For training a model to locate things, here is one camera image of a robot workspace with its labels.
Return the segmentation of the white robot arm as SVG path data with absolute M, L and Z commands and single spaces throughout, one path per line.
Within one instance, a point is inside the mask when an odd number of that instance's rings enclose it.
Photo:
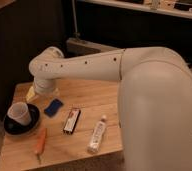
M 34 90 L 58 78 L 117 81 L 127 171 L 192 171 L 192 72 L 166 47 L 113 50 L 66 59 L 49 47 L 29 63 Z

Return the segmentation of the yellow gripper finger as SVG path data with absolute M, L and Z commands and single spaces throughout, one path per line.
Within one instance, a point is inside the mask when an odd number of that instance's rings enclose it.
M 33 101 L 34 99 L 36 99 L 38 97 L 38 94 L 35 92 L 35 89 L 33 86 L 31 86 L 26 94 L 26 102 L 29 103 L 31 101 Z

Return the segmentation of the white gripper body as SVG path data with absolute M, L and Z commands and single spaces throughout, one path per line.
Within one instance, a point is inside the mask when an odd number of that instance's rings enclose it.
M 43 95 L 49 94 L 56 90 L 56 81 L 51 79 L 34 78 L 33 87 L 36 93 Z

